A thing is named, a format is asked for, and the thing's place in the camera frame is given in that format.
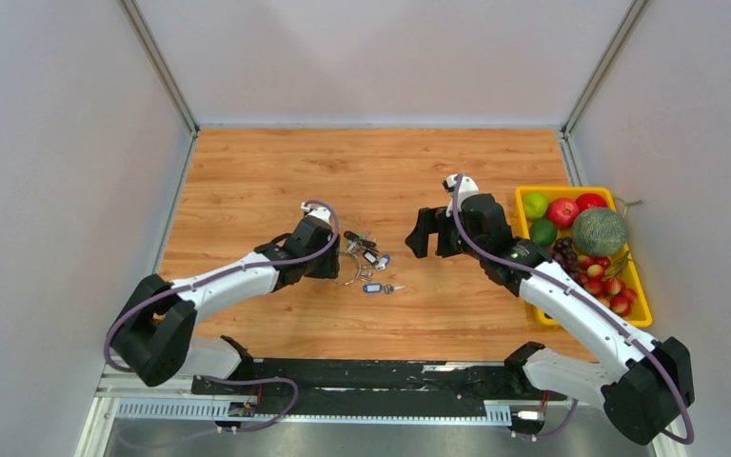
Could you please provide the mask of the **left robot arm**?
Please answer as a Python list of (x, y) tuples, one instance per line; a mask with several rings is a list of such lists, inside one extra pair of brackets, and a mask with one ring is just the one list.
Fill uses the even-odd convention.
[(303, 278), (333, 279), (339, 272), (340, 227), (333, 210), (306, 210), (283, 233), (225, 267), (167, 281), (141, 279), (109, 327), (107, 364), (135, 374), (146, 386), (172, 378), (188, 360), (196, 325), (247, 299), (268, 295)]

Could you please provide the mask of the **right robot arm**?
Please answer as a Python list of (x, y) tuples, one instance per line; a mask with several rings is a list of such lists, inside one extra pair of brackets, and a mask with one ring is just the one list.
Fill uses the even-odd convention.
[(486, 277), (543, 310), (595, 357), (586, 362), (542, 344), (527, 343), (507, 357), (511, 393), (563, 394), (602, 410), (629, 441), (648, 445), (683, 421), (680, 443), (695, 438), (689, 407), (695, 400), (688, 348), (671, 337), (660, 341), (626, 323), (584, 290), (545, 248), (515, 236), (504, 209), (490, 194), (458, 198), (444, 207), (421, 208), (405, 243), (417, 258), (437, 237), (437, 256), (476, 259)]

